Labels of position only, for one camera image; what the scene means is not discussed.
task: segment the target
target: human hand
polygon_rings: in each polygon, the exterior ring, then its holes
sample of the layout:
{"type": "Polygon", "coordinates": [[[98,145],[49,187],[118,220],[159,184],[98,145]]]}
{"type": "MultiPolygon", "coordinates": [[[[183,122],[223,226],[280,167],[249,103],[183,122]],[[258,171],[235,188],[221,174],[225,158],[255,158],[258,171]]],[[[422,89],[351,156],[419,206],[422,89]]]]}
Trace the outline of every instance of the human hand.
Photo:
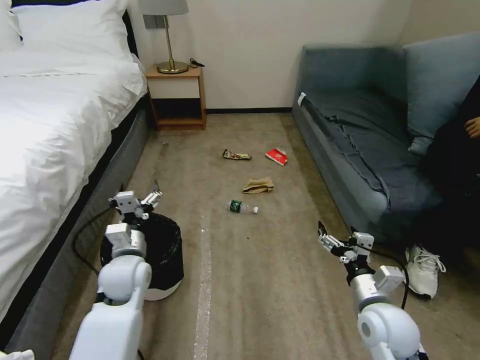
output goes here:
{"type": "Polygon", "coordinates": [[[471,139],[479,138],[480,137],[480,117],[476,117],[472,120],[467,121],[465,124],[465,130],[471,139]]]}

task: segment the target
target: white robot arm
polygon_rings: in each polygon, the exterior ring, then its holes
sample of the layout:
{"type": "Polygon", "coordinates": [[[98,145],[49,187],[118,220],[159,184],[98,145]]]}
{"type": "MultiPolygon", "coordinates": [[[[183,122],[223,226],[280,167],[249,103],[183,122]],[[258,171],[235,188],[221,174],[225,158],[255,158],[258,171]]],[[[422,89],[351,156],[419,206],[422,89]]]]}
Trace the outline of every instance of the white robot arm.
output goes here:
{"type": "Polygon", "coordinates": [[[328,235],[318,222],[318,241],[347,270],[347,283],[353,289],[357,328],[373,360],[428,360],[420,343],[420,330],[403,309],[391,304],[390,294],[404,279],[394,266],[382,265],[377,271],[370,266],[374,237],[354,232],[348,242],[328,235]]]}
{"type": "Polygon", "coordinates": [[[110,199],[122,222],[108,225],[105,236],[112,243],[112,261],[98,275],[96,301],[83,319],[70,360],[134,360],[142,332],[142,309],[152,268],[145,262],[147,245],[136,228],[148,220],[162,193],[153,191],[143,201],[133,191],[110,199]]]}

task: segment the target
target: white sneaker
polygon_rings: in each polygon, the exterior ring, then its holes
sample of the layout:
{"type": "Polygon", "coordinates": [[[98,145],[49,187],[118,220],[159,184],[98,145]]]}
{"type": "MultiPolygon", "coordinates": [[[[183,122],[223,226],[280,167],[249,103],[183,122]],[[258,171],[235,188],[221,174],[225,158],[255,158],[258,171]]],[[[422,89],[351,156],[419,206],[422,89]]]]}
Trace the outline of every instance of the white sneaker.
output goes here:
{"type": "Polygon", "coordinates": [[[440,256],[428,252],[423,247],[413,246],[405,250],[408,261],[406,270],[410,277],[409,288],[419,295],[428,295],[431,299],[437,295],[439,287],[439,270],[447,269],[440,261],[440,256]]]}

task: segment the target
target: wooden nightstand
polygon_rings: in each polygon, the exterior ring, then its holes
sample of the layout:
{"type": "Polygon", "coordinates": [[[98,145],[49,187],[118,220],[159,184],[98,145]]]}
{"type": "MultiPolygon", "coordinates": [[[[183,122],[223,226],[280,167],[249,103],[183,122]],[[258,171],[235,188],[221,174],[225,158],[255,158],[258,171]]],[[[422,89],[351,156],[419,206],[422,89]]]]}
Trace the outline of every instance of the wooden nightstand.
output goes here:
{"type": "Polygon", "coordinates": [[[145,74],[157,130],[203,130],[207,126],[202,68],[163,74],[155,66],[145,74]]]}

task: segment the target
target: plastic bottle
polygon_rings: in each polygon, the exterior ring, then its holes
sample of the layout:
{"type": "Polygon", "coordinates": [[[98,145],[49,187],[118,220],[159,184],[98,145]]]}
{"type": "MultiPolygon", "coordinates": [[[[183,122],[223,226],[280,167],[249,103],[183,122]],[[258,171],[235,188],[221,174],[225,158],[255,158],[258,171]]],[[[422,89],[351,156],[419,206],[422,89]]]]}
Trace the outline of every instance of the plastic bottle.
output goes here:
{"type": "Polygon", "coordinates": [[[226,208],[232,213],[259,213],[258,206],[250,206],[244,202],[238,200],[230,200],[226,203],[226,208]]]}

